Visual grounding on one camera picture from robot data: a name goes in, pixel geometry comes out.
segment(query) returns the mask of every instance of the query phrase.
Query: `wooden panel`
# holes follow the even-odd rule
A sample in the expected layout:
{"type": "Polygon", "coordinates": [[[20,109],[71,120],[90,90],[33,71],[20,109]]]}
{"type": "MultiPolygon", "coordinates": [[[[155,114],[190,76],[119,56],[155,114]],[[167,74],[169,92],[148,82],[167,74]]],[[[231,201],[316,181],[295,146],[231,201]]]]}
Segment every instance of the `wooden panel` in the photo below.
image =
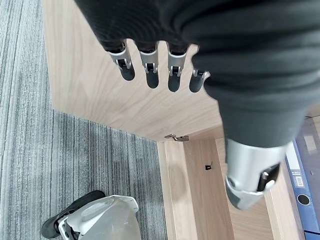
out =
{"type": "MultiPolygon", "coordinates": [[[[227,164],[225,163],[226,154],[224,138],[216,139],[216,148],[223,175],[223,182],[225,183],[227,164]]],[[[228,206],[235,240],[274,239],[264,198],[249,210],[236,209],[229,201],[228,206]]]]}
{"type": "Polygon", "coordinates": [[[234,240],[215,140],[192,140],[183,145],[198,239],[234,240]],[[212,169],[205,170],[211,162],[212,169]]]}
{"type": "Polygon", "coordinates": [[[313,117],[312,120],[314,122],[315,129],[316,129],[316,131],[319,135],[319,138],[320,138],[320,116],[313,117]]]}
{"type": "Polygon", "coordinates": [[[311,106],[306,116],[311,118],[320,116],[320,103],[311,106]]]}
{"type": "Polygon", "coordinates": [[[168,240],[177,240],[174,207],[172,201],[169,170],[164,142],[157,142],[159,167],[161,174],[161,186],[163,195],[163,205],[165,214],[166,234],[168,240]]]}
{"type": "Polygon", "coordinates": [[[125,81],[73,0],[42,0],[42,6],[56,110],[156,141],[172,133],[182,136],[221,125],[217,102],[203,89],[189,91],[196,46],[189,49],[180,89],[173,93],[168,89],[167,46],[161,42],[160,83],[150,89],[133,41],[128,45],[135,79],[125,81]]]}
{"type": "Polygon", "coordinates": [[[273,236],[275,240],[304,240],[291,182],[285,179],[284,171],[282,167],[276,185],[264,196],[273,236]]]}
{"type": "Polygon", "coordinates": [[[198,240],[183,143],[157,146],[168,240],[198,240]]]}
{"type": "Polygon", "coordinates": [[[190,140],[208,140],[224,138],[224,127],[222,125],[211,127],[188,134],[190,140]]]}

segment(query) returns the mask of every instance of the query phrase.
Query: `robotic arm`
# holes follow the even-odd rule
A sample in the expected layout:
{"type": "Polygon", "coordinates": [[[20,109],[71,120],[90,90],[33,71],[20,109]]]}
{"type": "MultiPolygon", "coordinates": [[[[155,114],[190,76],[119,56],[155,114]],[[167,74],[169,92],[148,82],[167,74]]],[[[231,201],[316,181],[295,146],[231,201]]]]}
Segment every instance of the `robotic arm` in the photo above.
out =
{"type": "Polygon", "coordinates": [[[205,80],[204,89],[218,101],[228,198],[238,209],[255,204],[277,181],[287,144],[320,99],[320,1],[75,2],[127,81],[135,76],[127,38],[140,51],[151,88],[159,82],[157,42],[167,41],[172,92],[188,46],[199,46],[190,90],[197,92],[205,80]]]}

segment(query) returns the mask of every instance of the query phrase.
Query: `gray carpet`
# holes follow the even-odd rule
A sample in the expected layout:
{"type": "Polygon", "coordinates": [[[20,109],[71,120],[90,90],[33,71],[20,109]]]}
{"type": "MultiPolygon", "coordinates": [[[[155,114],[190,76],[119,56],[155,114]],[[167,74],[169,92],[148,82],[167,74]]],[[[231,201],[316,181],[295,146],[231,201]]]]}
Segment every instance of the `gray carpet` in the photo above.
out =
{"type": "Polygon", "coordinates": [[[135,197],[142,239],[167,239],[156,143],[52,110],[39,0],[0,0],[0,94],[0,239],[41,239],[92,190],[135,197]]]}

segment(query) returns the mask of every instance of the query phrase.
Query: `blue binder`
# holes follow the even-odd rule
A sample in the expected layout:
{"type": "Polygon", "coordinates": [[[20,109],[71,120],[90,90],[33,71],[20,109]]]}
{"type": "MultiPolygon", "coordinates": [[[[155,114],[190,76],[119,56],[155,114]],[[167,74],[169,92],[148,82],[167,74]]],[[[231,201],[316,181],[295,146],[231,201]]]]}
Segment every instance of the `blue binder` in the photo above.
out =
{"type": "Polygon", "coordinates": [[[306,240],[320,240],[320,140],[312,119],[287,150],[286,163],[306,240]]]}

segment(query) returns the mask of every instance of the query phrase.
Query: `metal hinge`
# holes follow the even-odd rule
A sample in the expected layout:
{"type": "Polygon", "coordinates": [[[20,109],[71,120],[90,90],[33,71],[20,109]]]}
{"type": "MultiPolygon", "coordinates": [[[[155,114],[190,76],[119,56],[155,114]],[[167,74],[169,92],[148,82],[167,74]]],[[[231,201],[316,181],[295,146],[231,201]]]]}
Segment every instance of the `metal hinge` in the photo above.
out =
{"type": "Polygon", "coordinates": [[[173,139],[176,142],[184,142],[184,141],[189,141],[189,136],[176,136],[175,134],[170,134],[164,137],[165,139],[173,139]]]}

